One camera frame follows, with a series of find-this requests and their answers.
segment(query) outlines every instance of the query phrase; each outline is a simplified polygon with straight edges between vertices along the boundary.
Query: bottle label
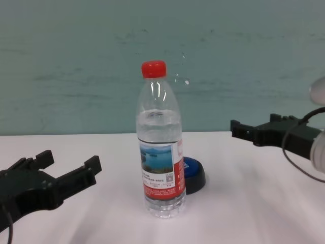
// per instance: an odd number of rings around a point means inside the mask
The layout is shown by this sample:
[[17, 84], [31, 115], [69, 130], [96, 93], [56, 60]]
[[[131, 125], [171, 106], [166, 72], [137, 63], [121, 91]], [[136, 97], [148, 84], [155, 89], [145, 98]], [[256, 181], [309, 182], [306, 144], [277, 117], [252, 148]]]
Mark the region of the bottle label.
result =
[[185, 189], [182, 140], [168, 144], [140, 141], [142, 178], [147, 197], [168, 200]]

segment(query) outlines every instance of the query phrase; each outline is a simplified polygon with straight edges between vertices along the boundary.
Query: white table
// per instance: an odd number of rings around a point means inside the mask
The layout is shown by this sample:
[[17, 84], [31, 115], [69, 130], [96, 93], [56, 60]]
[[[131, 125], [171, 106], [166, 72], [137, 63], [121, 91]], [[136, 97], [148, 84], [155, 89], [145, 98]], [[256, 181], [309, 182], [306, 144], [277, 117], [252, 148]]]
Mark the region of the white table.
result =
[[[55, 177], [93, 155], [103, 168], [97, 185], [60, 208], [16, 222], [14, 243], [325, 243], [325, 185], [292, 167], [279, 148], [255, 147], [229, 132], [184, 133], [183, 139], [184, 155], [201, 161], [207, 183], [187, 197], [184, 213], [162, 220], [144, 208], [135, 134], [0, 137], [0, 169], [45, 149], [55, 159], [46, 172]], [[309, 161], [292, 158], [325, 177]], [[6, 230], [0, 242], [7, 237]]]

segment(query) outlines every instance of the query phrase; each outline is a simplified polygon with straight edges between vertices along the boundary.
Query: green painted wall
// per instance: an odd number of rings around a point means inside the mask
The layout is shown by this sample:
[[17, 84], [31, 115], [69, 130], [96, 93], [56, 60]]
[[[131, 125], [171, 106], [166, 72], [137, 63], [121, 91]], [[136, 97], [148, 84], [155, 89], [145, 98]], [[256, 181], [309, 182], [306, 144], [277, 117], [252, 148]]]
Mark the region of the green painted wall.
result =
[[0, 134], [134, 132], [150, 59], [167, 62], [185, 131], [302, 116], [316, 107], [310, 83], [325, 75], [324, 9], [324, 0], [2, 0]]

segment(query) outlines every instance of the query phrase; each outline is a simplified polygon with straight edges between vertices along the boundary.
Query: bottle base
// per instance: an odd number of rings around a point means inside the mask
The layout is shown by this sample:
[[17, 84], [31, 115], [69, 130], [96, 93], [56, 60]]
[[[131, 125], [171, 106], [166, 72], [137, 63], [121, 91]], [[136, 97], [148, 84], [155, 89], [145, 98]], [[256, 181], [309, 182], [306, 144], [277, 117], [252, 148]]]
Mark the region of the bottle base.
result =
[[172, 218], [184, 210], [185, 196], [186, 190], [180, 196], [167, 201], [153, 200], [145, 196], [146, 207], [151, 215], [157, 218]]

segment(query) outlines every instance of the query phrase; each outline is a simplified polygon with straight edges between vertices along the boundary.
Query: plastic water bottle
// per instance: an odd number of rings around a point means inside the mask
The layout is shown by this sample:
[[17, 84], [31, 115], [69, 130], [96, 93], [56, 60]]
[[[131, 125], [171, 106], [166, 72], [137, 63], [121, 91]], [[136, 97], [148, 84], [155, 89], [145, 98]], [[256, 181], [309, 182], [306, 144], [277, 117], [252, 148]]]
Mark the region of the plastic water bottle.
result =
[[137, 134], [145, 202], [154, 216], [170, 218], [184, 207], [186, 195], [181, 116], [165, 62], [143, 63], [142, 74]]

